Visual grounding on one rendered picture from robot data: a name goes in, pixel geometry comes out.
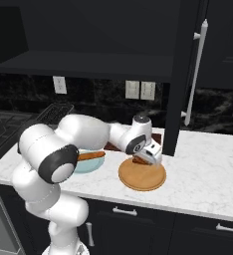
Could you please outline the dark overhead cabinet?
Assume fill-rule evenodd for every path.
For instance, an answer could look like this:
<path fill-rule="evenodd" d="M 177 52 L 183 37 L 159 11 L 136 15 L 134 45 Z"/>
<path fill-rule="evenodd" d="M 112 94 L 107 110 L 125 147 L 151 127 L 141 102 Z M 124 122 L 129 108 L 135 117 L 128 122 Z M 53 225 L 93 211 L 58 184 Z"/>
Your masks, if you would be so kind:
<path fill-rule="evenodd" d="M 0 73 L 168 82 L 181 0 L 0 0 Z"/>

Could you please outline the black hob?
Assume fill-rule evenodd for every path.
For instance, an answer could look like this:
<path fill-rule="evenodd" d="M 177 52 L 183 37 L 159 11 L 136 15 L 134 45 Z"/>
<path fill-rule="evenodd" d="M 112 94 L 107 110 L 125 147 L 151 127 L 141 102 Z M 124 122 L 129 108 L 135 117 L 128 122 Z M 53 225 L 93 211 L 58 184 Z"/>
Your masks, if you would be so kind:
<path fill-rule="evenodd" d="M 20 126 L 35 117 L 35 114 L 30 113 L 0 111 L 0 159 L 17 142 Z"/>

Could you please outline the dark drawer front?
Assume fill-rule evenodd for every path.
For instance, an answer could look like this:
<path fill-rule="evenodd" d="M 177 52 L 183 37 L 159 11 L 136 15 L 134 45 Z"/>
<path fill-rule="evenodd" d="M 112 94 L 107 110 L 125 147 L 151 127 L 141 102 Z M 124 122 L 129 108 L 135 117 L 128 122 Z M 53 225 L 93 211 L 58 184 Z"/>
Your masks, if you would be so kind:
<path fill-rule="evenodd" d="M 97 255 L 167 255 L 175 215 L 163 210 L 89 200 Z M 137 216 L 113 213 L 136 210 Z"/>
<path fill-rule="evenodd" d="M 233 255 L 233 232 L 216 230 L 218 223 L 233 228 L 232 221 L 177 214 L 168 255 Z"/>

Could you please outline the dark lower cupboard door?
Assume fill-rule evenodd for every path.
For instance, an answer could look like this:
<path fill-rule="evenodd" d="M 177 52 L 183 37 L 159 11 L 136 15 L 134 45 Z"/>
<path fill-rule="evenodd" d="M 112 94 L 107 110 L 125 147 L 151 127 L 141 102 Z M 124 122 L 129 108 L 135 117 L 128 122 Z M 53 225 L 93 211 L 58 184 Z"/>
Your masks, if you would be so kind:
<path fill-rule="evenodd" d="M 50 245 L 49 221 L 25 208 L 25 201 L 10 185 L 0 184 L 0 197 L 26 255 L 42 255 Z"/>

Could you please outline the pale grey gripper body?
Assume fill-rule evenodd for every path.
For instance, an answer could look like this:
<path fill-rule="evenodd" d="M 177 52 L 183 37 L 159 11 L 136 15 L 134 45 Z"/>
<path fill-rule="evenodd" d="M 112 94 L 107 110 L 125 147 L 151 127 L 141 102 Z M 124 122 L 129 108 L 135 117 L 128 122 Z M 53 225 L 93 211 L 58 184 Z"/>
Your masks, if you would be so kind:
<path fill-rule="evenodd" d="M 150 164 L 160 165 L 162 161 L 162 148 L 157 142 L 145 146 L 136 156 Z"/>

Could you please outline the brown croissant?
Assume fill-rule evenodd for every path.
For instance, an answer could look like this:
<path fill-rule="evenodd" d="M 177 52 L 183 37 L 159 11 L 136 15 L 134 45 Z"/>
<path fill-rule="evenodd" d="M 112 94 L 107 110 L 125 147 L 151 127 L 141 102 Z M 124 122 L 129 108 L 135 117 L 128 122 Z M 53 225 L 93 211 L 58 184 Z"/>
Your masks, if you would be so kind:
<path fill-rule="evenodd" d="M 147 162 L 146 160 L 144 160 L 144 159 L 142 159 L 142 158 L 140 158 L 140 157 L 138 157 L 138 156 L 134 156 L 134 157 L 132 158 L 132 162 L 133 162 L 133 163 L 138 163 L 138 164 L 149 165 L 149 162 Z"/>

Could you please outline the light blue plate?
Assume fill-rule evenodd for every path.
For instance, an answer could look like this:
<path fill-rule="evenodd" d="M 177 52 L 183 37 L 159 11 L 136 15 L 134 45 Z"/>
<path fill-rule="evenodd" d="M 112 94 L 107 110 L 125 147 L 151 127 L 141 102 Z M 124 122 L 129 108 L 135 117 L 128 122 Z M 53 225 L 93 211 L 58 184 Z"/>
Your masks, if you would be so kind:
<path fill-rule="evenodd" d="M 75 168 L 75 173 L 78 173 L 78 174 L 90 173 L 97 170 L 104 164 L 105 153 L 102 150 L 80 149 L 79 153 L 80 154 L 93 153 L 96 155 L 96 157 L 79 161 Z"/>

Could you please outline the tall dark cabinet door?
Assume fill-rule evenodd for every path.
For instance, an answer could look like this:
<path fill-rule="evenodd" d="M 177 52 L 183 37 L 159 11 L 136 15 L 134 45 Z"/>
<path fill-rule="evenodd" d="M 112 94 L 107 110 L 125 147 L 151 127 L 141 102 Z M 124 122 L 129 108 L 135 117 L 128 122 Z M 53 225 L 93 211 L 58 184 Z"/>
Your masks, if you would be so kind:
<path fill-rule="evenodd" d="M 208 0 L 181 0 L 163 137 L 162 153 L 165 155 L 175 154 L 193 37 L 204 20 L 207 3 Z"/>

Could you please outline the round wooden cutting board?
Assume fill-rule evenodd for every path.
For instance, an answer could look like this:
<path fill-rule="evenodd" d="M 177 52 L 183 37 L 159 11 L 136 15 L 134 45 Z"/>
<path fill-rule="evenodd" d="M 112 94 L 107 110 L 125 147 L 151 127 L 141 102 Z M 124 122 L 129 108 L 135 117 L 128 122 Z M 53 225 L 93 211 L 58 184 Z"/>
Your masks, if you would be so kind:
<path fill-rule="evenodd" d="M 152 191 L 166 180 L 166 171 L 162 164 L 149 165 L 126 159 L 118 168 L 118 177 L 127 187 L 137 191 Z"/>

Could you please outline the white wall outlet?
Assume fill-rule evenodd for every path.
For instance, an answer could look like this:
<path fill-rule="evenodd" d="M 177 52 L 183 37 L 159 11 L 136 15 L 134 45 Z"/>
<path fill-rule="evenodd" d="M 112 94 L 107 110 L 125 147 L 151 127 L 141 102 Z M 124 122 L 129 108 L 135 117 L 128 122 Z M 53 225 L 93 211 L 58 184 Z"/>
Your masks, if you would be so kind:
<path fill-rule="evenodd" d="M 64 77 L 53 77 L 56 94 L 65 95 L 67 93 L 66 80 Z"/>
<path fill-rule="evenodd" d="M 153 101 L 155 97 L 155 82 L 142 82 L 140 98 L 142 100 Z"/>
<path fill-rule="evenodd" d="M 139 81 L 125 82 L 125 97 L 127 99 L 139 99 Z"/>

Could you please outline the dark panelled cabinet door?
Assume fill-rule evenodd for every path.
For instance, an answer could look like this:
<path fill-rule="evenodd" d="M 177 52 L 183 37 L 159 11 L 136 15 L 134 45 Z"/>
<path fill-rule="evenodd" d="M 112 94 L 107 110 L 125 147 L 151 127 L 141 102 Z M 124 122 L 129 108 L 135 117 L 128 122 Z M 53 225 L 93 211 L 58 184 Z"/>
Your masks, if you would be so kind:
<path fill-rule="evenodd" d="M 209 0 L 197 88 L 233 90 L 233 0 Z"/>

